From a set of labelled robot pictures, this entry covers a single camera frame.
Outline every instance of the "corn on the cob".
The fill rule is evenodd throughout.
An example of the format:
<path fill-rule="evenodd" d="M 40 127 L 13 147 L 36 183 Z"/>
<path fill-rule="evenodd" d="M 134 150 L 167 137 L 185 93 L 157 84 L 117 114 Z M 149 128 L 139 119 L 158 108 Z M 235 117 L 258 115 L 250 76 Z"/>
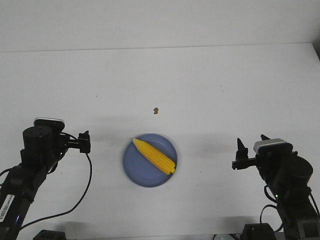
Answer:
<path fill-rule="evenodd" d="M 175 172 L 175 162 L 164 155 L 161 151 L 151 146 L 149 143 L 134 138 L 132 140 L 136 149 L 141 153 L 150 163 L 155 165 L 160 171 L 165 174 Z"/>

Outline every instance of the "round plate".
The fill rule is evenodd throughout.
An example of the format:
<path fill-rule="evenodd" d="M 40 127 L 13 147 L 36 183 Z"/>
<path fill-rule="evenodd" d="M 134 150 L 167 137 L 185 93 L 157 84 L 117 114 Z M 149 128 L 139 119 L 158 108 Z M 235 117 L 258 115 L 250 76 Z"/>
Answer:
<path fill-rule="evenodd" d="M 177 168 L 178 156 L 175 147 L 165 137 L 147 133 L 136 137 L 152 145 L 168 158 L 175 162 Z M 136 148 L 131 141 L 126 147 L 123 154 L 123 168 L 125 174 L 133 181 L 142 187 L 153 188 L 168 181 L 172 174 L 165 174 L 156 166 L 149 162 Z"/>

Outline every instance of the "white tabletop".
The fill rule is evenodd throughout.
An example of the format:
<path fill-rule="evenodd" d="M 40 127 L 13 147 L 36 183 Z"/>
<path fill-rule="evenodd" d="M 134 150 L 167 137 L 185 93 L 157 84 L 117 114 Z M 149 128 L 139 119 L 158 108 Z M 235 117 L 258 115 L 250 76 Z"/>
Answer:
<path fill-rule="evenodd" d="M 292 143 L 312 164 L 319 200 L 319 79 L 308 43 L 0 53 L 2 169 L 20 162 L 22 131 L 35 117 L 62 118 L 73 135 L 89 130 L 92 144 L 83 202 L 19 239 L 41 229 L 83 239 L 239 233 L 269 203 L 257 169 L 231 168 L 237 137 L 253 157 L 260 134 Z M 178 152 L 176 173 L 156 188 L 122 168 L 126 145 L 143 133 L 168 137 Z M 70 150 L 25 223 L 70 209 L 88 174 L 86 157 Z M 273 210 L 264 220 L 280 222 Z"/>
<path fill-rule="evenodd" d="M 277 240 L 285 240 L 283 232 L 276 232 Z M 123 237 L 123 238 L 101 238 L 99 240 L 234 240 L 230 234 L 208 234 L 208 235 L 186 235 L 186 236 L 148 236 L 148 237 Z"/>

